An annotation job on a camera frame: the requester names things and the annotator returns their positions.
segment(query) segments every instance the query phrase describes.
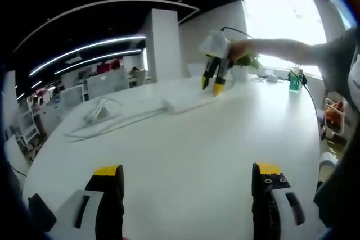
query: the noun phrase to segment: potted plant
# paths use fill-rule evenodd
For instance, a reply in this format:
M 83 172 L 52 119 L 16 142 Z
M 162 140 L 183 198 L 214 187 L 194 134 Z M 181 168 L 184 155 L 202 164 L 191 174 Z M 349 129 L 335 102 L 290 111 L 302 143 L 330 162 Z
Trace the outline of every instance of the potted plant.
M 231 75 L 235 81 L 247 81 L 249 77 L 248 67 L 260 69 L 258 54 L 248 53 L 234 62 L 234 67 L 231 69 Z

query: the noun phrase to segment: desk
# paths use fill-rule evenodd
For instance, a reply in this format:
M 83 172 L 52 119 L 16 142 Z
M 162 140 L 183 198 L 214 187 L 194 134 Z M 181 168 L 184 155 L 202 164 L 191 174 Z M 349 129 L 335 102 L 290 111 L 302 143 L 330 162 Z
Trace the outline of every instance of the desk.
M 198 92 L 201 78 L 172 80 L 106 95 L 124 107 Z M 52 133 L 28 172 L 24 201 L 38 192 L 52 211 L 83 189 L 101 166 L 122 164 L 124 236 L 137 239 L 252 239 L 251 168 L 279 165 L 303 206 L 299 238 L 315 239 L 313 203 L 320 160 L 308 93 L 289 85 L 237 83 L 210 105 L 160 114 L 99 137 L 67 143 L 87 101 Z
M 151 80 L 151 77 L 146 76 L 146 77 L 145 77 L 145 81 L 149 81 L 149 80 Z M 136 81 L 137 81 L 136 78 L 129 77 L 129 83 L 136 83 Z

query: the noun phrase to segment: white pillar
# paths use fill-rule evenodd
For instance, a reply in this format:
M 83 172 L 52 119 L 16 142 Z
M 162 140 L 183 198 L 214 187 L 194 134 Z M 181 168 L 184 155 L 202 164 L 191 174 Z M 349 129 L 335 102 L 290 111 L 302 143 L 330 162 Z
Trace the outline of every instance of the white pillar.
M 142 30 L 152 81 L 183 78 L 177 12 L 153 9 Z

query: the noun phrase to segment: red object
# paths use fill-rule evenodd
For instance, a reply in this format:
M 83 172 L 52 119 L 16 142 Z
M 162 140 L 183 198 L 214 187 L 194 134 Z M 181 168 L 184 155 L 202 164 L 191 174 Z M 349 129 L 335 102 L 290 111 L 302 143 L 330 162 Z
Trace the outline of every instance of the red object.
M 96 67 L 96 71 L 98 74 L 106 73 L 106 72 L 110 71 L 110 64 L 105 63 L 105 64 L 98 65 Z
M 112 70 L 116 70 L 116 69 L 119 69 L 120 68 L 120 60 L 119 58 L 115 59 L 114 61 L 112 61 L 110 63 L 110 67 Z
M 37 96 L 42 97 L 45 94 L 45 91 L 40 90 L 38 93 L 36 93 Z

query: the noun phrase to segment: white cabinet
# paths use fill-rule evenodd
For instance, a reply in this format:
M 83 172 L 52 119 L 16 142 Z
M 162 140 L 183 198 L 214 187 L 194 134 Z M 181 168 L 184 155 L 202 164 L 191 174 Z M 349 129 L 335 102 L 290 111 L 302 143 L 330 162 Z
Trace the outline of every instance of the white cabinet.
M 49 137 L 62 121 L 60 104 L 57 103 L 44 106 L 39 110 L 38 113 L 44 126 L 44 130 Z

